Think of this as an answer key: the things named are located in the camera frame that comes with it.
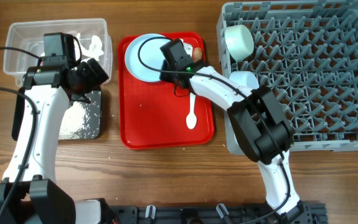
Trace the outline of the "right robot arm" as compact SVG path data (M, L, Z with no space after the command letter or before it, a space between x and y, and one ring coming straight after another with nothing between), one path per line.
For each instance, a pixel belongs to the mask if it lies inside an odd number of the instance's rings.
M207 98L227 112L240 151L258 164L269 215L287 223L295 220L301 213L301 200L289 167L293 128L271 89L241 86L203 61L193 61L179 39L160 50L166 61L162 80Z

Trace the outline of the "light green bowl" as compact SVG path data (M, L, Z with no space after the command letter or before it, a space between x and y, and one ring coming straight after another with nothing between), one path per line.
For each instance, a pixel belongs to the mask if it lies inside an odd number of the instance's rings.
M253 37L244 25L227 27L224 34L227 50L235 61L242 61L253 53Z

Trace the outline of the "cooked white rice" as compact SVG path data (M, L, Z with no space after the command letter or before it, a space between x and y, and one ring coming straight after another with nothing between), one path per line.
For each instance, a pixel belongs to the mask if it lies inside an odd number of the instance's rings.
M74 102L64 114L59 139L96 139L100 134L100 114L99 103Z

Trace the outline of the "small light blue bowl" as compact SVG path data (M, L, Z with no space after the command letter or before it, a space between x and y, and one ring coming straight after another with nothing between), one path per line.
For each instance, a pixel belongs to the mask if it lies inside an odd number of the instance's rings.
M249 71L235 71L229 76L229 79L241 86L245 86L251 89L259 88L259 82L257 77Z

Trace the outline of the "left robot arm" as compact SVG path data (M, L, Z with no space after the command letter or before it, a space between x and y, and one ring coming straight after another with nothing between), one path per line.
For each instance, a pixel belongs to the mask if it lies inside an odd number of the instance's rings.
M0 182L0 223L112 223L104 199L74 201L55 180L65 112L74 101L87 102L87 93L99 89L108 75L94 58L82 60L73 35L44 35L44 52L16 93L19 132Z

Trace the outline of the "white tissue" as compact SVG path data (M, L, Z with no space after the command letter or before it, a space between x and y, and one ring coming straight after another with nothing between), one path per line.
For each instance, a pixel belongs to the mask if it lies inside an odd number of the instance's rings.
M97 62L102 62L105 57L104 43L97 35L82 35L79 32L69 32L74 35L77 41L74 41L75 59L78 60L82 56L82 61L86 62L90 58L94 58Z

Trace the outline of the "white plastic spoon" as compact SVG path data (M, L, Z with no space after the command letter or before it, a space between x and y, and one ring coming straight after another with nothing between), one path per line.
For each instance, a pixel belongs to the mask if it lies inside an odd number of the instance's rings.
M189 129L194 129L197 124L197 116L195 115L195 94L189 95L189 114L186 116L186 125Z

